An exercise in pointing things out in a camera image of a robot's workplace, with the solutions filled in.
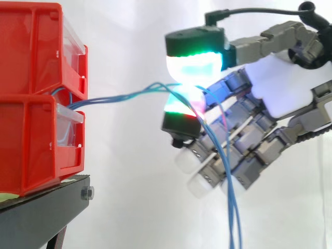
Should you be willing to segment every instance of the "glowing sensor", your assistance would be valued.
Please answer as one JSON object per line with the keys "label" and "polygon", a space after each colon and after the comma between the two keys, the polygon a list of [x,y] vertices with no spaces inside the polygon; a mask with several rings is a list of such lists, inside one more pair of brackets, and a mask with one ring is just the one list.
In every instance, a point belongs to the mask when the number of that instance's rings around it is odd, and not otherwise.
{"label": "glowing sensor", "polygon": [[206,52],[185,57],[167,56],[167,68],[177,82],[208,87],[220,79],[223,66],[221,53]]}

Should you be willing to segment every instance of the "blue cable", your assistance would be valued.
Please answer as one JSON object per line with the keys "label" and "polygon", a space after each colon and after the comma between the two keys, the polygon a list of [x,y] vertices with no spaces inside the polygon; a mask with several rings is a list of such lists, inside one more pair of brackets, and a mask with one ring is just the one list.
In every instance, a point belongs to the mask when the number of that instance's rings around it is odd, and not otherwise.
{"label": "blue cable", "polygon": [[[216,103],[218,104],[219,108],[220,108],[220,111],[222,113],[222,115],[224,116],[225,115],[225,111],[224,111],[224,108],[221,104],[221,102],[218,100],[217,96],[212,93],[211,91],[209,91],[208,89],[202,87],[202,86],[196,86],[198,89],[202,90],[203,92],[209,94],[210,96],[212,96],[212,98],[214,98],[214,100],[216,101]],[[229,162],[229,156],[230,156],[230,141],[229,141],[229,131],[226,130],[226,151],[227,151],[227,160],[228,160],[228,164],[230,165],[230,162]],[[230,221],[229,221],[229,225],[230,225],[230,230],[233,231],[233,219],[234,219],[234,214],[233,214],[233,208],[232,208],[232,203],[231,203],[231,198],[230,198],[230,191],[227,191],[227,195],[228,195],[228,209],[231,211],[230,214],[229,214],[229,217],[230,217]],[[230,241],[233,241],[233,234],[231,233],[230,234]],[[241,235],[241,229],[239,229],[239,241],[242,241],[242,235]]]}
{"label": "blue cable", "polygon": [[[68,106],[70,109],[77,109],[85,105],[92,105],[92,104],[101,104],[101,103],[115,103],[115,102],[120,102],[120,101],[125,101],[132,99],[140,94],[143,93],[149,93],[149,92],[169,92],[172,95],[174,95],[179,101],[184,103],[186,106],[188,106],[196,115],[196,118],[204,128],[205,132],[213,142],[215,148],[217,149],[224,167],[225,167],[225,172],[226,172],[226,178],[228,180],[228,219],[229,219],[229,232],[230,232],[230,249],[234,249],[234,241],[233,241],[233,212],[235,210],[236,216],[237,216],[237,226],[238,226],[238,232],[239,232],[239,248],[242,249],[242,232],[241,232],[241,226],[240,226],[240,214],[238,210],[238,205],[236,202],[235,198],[235,193],[234,193],[234,188],[232,184],[232,178],[231,178],[231,168],[230,168],[230,163],[228,158],[225,155],[224,150],[222,149],[221,143],[218,141],[218,138],[216,137],[215,133],[213,130],[205,124],[204,120],[198,115],[196,110],[192,107],[190,102],[184,98],[181,94],[172,91],[168,86],[174,86],[174,85],[179,85],[179,84],[168,84],[164,85],[162,83],[154,83],[145,88],[143,91],[138,91],[134,92],[131,94],[125,94],[125,95],[119,95],[119,96],[113,96],[113,97],[105,97],[105,98],[97,98],[97,99],[90,99],[90,100],[84,100],[84,101],[79,101],[74,104],[71,104]],[[223,107],[221,106],[220,102],[217,100],[217,103],[219,104],[221,110],[223,110]],[[227,134],[227,154],[229,153],[229,136]]]}
{"label": "blue cable", "polygon": [[[54,95],[56,95],[58,92],[60,92],[61,90],[65,90],[65,88],[64,88],[64,87],[59,87],[59,88],[55,89],[55,90],[51,93],[51,95],[54,96]],[[71,92],[69,92],[69,105],[71,105],[72,103],[73,103],[73,95],[72,95]]]}

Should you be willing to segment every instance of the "white backdrop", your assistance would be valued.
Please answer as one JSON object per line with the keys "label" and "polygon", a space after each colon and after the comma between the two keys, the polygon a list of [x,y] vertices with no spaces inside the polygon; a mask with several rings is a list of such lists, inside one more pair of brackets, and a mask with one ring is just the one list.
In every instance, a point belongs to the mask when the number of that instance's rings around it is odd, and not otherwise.
{"label": "white backdrop", "polygon": [[[294,10],[301,2],[60,1],[89,47],[89,98],[135,91],[154,81],[173,82],[165,63],[164,35],[202,25],[206,11]],[[328,18],[331,3],[315,3],[317,12]],[[287,20],[299,19],[242,14],[219,25],[234,40]],[[68,225],[65,249],[228,248],[226,197],[218,189],[197,200],[188,191],[190,176],[176,168],[178,151],[160,130],[166,100],[167,95],[159,93],[82,108],[87,117],[83,173],[91,174],[95,198]],[[238,201],[245,249],[324,248],[319,143],[322,146],[322,139],[285,151]]]}

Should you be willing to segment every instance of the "red plastic box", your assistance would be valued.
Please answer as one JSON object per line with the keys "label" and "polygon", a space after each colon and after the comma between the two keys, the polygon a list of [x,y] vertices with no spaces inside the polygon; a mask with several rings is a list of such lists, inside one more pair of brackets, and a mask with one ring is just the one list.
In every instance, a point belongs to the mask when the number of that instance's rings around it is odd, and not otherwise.
{"label": "red plastic box", "polygon": [[[64,87],[87,99],[88,49],[56,3],[0,2],[0,94],[50,94]],[[67,105],[68,92],[57,94]]]}
{"label": "red plastic box", "polygon": [[84,118],[50,95],[0,95],[0,192],[25,196],[82,171]]}

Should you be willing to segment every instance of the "screw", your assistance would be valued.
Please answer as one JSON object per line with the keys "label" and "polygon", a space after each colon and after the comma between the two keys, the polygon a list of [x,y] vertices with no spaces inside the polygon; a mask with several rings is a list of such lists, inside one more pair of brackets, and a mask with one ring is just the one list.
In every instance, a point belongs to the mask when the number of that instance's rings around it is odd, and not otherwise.
{"label": "screw", "polygon": [[81,191],[81,197],[83,200],[89,201],[92,200],[94,197],[94,187],[83,187]]}

